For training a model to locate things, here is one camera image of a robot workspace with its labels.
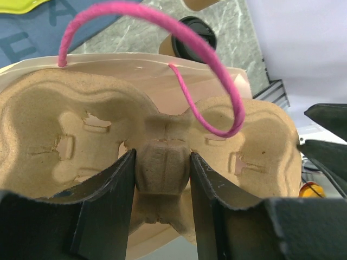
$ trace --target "white surface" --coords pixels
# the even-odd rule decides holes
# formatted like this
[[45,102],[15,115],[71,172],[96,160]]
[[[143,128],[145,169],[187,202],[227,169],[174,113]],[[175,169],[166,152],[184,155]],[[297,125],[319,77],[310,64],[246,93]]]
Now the white surface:
[[315,103],[347,103],[347,1],[247,0],[272,80],[282,79],[297,127]]

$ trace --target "blue fabric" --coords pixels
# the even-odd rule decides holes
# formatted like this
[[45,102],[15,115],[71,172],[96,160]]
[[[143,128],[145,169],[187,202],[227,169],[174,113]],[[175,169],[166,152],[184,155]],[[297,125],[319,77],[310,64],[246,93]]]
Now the blue fabric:
[[[78,12],[100,2],[104,0],[50,0],[24,15],[0,14],[0,68],[20,60],[57,55],[67,24]],[[119,17],[100,17],[83,25],[70,50]]]

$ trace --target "pink rope handle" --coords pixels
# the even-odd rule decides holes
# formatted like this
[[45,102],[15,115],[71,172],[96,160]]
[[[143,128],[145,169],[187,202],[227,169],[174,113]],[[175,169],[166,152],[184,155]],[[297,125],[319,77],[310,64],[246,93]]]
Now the pink rope handle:
[[194,52],[201,57],[201,59],[210,66],[211,70],[220,79],[224,89],[230,95],[230,100],[233,105],[234,110],[234,123],[229,131],[221,131],[210,125],[200,114],[197,107],[192,100],[189,91],[184,83],[184,80],[179,73],[178,69],[170,64],[169,67],[173,70],[178,78],[178,82],[181,89],[187,99],[191,110],[196,117],[196,119],[212,134],[219,137],[232,137],[235,135],[242,127],[243,121],[245,120],[245,109],[243,107],[239,91],[237,87],[227,72],[226,68],[223,66],[222,62],[219,60],[215,54],[212,47],[207,44],[199,35],[192,31],[189,27],[183,23],[175,20],[174,18],[157,11],[155,9],[140,5],[138,3],[129,2],[106,2],[101,4],[95,4],[88,9],[80,12],[75,16],[75,18],[68,24],[67,29],[61,40],[61,45],[59,49],[58,66],[65,67],[67,64],[66,57],[68,53],[68,48],[71,44],[75,32],[86,22],[95,19],[102,15],[129,15],[136,18],[142,18],[151,23],[154,23],[165,30],[169,31],[178,38],[185,45],[190,47]]

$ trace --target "black lid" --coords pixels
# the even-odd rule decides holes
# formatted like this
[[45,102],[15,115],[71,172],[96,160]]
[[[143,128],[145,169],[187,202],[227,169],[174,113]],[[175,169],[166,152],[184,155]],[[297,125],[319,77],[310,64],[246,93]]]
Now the black lid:
[[[212,31],[211,27],[208,26],[204,21],[194,16],[187,16],[179,21],[187,25],[190,29],[192,29],[197,34],[199,34],[212,48],[216,49],[217,47],[216,35]],[[176,57],[204,63],[200,59],[200,57],[198,57],[190,48],[188,48],[186,45],[184,45],[174,36],[171,37],[171,41],[172,41],[173,52],[175,53]]]

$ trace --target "marble countertop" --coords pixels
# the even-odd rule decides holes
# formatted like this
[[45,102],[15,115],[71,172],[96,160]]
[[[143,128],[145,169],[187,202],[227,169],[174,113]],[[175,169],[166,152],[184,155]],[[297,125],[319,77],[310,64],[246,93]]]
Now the marble countertop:
[[[144,0],[143,4],[157,8],[180,20],[196,16],[212,27],[217,35],[216,53],[228,67],[247,71],[252,93],[257,94],[269,84],[245,0],[224,0],[202,11],[189,10],[182,0]],[[169,33],[156,25],[122,17],[72,53],[158,53]]]

